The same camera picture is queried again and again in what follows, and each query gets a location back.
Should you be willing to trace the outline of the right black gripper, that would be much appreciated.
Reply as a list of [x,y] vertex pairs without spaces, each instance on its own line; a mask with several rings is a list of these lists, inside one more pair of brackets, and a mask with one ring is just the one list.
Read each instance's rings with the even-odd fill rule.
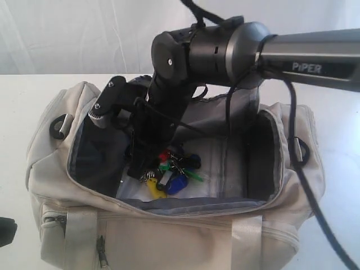
[[128,176],[139,180],[152,166],[154,157],[167,148],[194,94],[194,84],[177,86],[159,78],[135,78],[141,95],[134,102],[132,146]]

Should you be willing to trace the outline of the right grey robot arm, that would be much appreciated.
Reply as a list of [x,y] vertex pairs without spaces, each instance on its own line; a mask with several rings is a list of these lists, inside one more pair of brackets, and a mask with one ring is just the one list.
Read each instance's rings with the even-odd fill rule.
[[128,174],[140,178],[170,144],[199,84],[252,89],[266,78],[359,90],[359,30],[275,35],[259,22],[165,31],[151,46],[148,100],[136,99]]

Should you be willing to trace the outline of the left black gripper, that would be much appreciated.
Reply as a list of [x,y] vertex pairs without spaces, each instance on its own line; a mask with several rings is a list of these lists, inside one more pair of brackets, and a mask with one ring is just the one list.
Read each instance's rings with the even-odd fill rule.
[[0,217],[0,247],[11,244],[17,231],[17,223],[14,219]]

